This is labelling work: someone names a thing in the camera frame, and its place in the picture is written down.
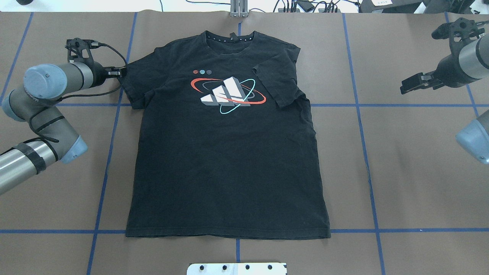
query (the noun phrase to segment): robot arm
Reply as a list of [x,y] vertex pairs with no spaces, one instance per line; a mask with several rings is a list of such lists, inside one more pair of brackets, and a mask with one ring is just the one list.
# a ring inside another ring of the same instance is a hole
[[[451,54],[443,58],[435,71],[417,73],[402,81],[401,94],[448,86],[458,88],[489,76],[489,37],[478,22],[459,18],[455,22],[440,25],[431,36],[434,39],[449,38]],[[473,157],[489,164],[489,111],[485,112],[460,131],[458,143]]]
[[125,67],[103,67],[93,60],[90,49],[100,46],[108,45],[79,38],[67,40],[69,63],[29,68],[23,85],[6,95],[1,104],[3,111],[16,121],[27,121],[39,137],[21,142],[0,155],[0,195],[54,162],[69,163],[86,152],[82,137],[55,105],[73,96],[63,97],[67,93],[99,86],[107,78],[125,74]]

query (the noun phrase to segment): vertical blue line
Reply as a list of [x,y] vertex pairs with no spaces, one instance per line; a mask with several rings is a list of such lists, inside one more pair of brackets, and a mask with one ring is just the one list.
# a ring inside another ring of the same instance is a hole
[[374,189],[372,187],[372,177],[370,174],[370,166],[368,163],[368,156],[367,156],[367,146],[365,145],[365,136],[363,134],[363,124],[362,124],[362,119],[360,115],[360,105],[358,101],[358,93],[356,91],[356,81],[355,81],[355,73],[353,71],[353,61],[352,61],[352,53],[350,51],[350,40],[348,38],[348,28],[346,25],[346,17],[345,14],[342,14],[343,16],[343,28],[345,29],[345,40],[346,40],[346,50],[348,52],[348,62],[350,63],[350,73],[352,75],[352,86],[353,86],[353,93],[355,96],[355,105],[356,105],[356,115],[358,118],[358,126],[360,128],[360,138],[362,141],[362,148],[363,148],[363,158],[365,161],[365,165],[367,167],[367,174],[368,174],[368,184],[370,188],[370,203],[372,205],[372,215],[374,218],[374,226],[376,230],[376,238],[377,238],[377,249],[378,249],[378,258],[380,261],[380,270],[382,272],[382,275],[385,275],[385,266],[384,266],[384,256],[382,253],[382,244],[380,242],[380,233],[378,230],[378,220],[377,220],[377,210],[375,208],[375,198],[374,198]]
[[5,96],[5,91],[7,90],[8,83],[10,82],[10,77],[12,77],[12,73],[14,72],[15,64],[17,63],[17,58],[19,57],[19,53],[21,52],[22,45],[24,44],[24,40],[25,40],[25,37],[27,35],[27,31],[29,30],[33,16],[34,16],[34,13],[31,12],[31,15],[29,16],[29,20],[27,21],[27,25],[25,26],[25,29],[24,29],[24,34],[22,35],[21,43],[19,44],[19,47],[17,48],[17,52],[15,53],[15,57],[14,57],[14,61],[12,62],[12,66],[10,66],[10,71],[8,72],[7,80],[5,81],[5,85],[3,86],[3,90],[1,91],[0,102],[2,102],[3,97]]
[[239,239],[236,239],[236,262],[241,263],[241,248]]
[[[450,23],[450,19],[448,18],[448,13],[445,12],[445,21],[447,23]],[[474,108],[474,113],[475,113],[475,116],[479,116],[479,112],[477,111],[477,107],[475,106],[475,101],[474,101],[474,97],[472,96],[472,91],[470,90],[470,87],[469,85],[465,85],[465,87],[467,88],[467,92],[468,92],[468,96],[470,98],[470,102],[472,103],[472,107]]]
[[[129,39],[129,46],[128,46],[128,49],[127,49],[127,58],[126,58],[127,61],[129,61],[130,54],[131,54],[131,47],[132,47],[132,43],[133,43],[134,29],[135,29],[135,26],[136,26],[136,19],[137,19],[137,13],[135,12],[134,13],[134,18],[133,18],[133,27],[131,29],[131,37]],[[122,94],[123,94],[123,90],[121,89],[121,91],[119,93],[119,100],[117,102],[117,111],[115,112],[114,127],[112,129],[111,144],[109,146],[109,155],[107,156],[107,163],[106,163],[106,166],[105,166],[104,182],[102,184],[102,192],[100,194],[100,201],[99,201],[99,204],[98,204],[97,219],[95,221],[95,232],[93,234],[92,247],[90,249],[89,263],[88,263],[88,266],[87,266],[87,275],[90,275],[90,273],[91,273],[91,267],[92,267],[92,263],[93,263],[93,257],[95,255],[95,245],[97,243],[98,227],[100,225],[100,216],[102,214],[102,206],[104,204],[105,189],[107,187],[107,179],[109,177],[109,166],[110,166],[111,159],[112,159],[112,150],[113,150],[113,146],[114,146],[115,131],[117,129],[117,124],[118,124],[118,121],[119,121],[119,113],[120,113],[120,108],[121,108]]]

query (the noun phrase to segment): folded sleeve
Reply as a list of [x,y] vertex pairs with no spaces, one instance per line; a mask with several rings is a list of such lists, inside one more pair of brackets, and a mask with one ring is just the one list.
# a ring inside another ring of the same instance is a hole
[[162,87],[170,72],[169,45],[158,47],[153,53],[127,65],[127,74],[119,78],[133,109],[144,109],[155,94],[154,89]]
[[300,48],[291,45],[272,58],[257,64],[253,72],[275,99],[284,108],[304,93],[297,86],[295,63]]

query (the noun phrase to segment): black t-shirt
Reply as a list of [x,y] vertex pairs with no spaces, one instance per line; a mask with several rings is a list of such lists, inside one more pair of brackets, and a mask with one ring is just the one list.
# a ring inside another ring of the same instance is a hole
[[206,31],[128,65],[145,111],[126,236],[331,237],[299,51]]

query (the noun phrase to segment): graphic print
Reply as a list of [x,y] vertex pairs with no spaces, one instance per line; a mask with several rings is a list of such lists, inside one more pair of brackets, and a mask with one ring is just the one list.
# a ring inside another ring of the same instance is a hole
[[[218,105],[220,105],[219,111],[223,115],[229,114],[230,112],[234,111],[235,109],[237,109],[238,107],[241,107],[241,106],[248,106],[249,107],[251,105],[263,104],[267,101],[267,98],[261,92],[255,90],[256,82],[254,79],[246,79],[242,82],[239,82],[239,80],[233,76],[231,76],[230,78],[227,78],[225,80],[214,79],[214,78],[196,78],[196,79],[192,80],[192,82],[190,84],[192,85],[192,87],[196,91],[198,91],[200,93],[204,93],[201,90],[197,89],[197,87],[196,87],[196,83],[199,83],[200,81],[204,81],[204,80],[206,82],[202,82],[200,86],[202,86],[204,89],[206,89],[208,91],[212,91],[212,93],[201,97],[200,101],[207,106],[218,106]],[[243,83],[248,82],[248,81],[253,82],[253,86],[251,88],[243,85]],[[216,82],[218,82],[218,83],[222,82],[223,85],[220,85],[216,88],[213,88],[212,90],[210,90],[206,86],[206,84],[216,83]],[[255,96],[256,96],[255,92],[258,93],[259,95],[261,95],[263,100],[261,100],[261,101],[249,101],[249,99],[255,98]],[[223,106],[229,106],[229,107],[233,107],[233,108],[231,110],[225,112],[222,109]]]

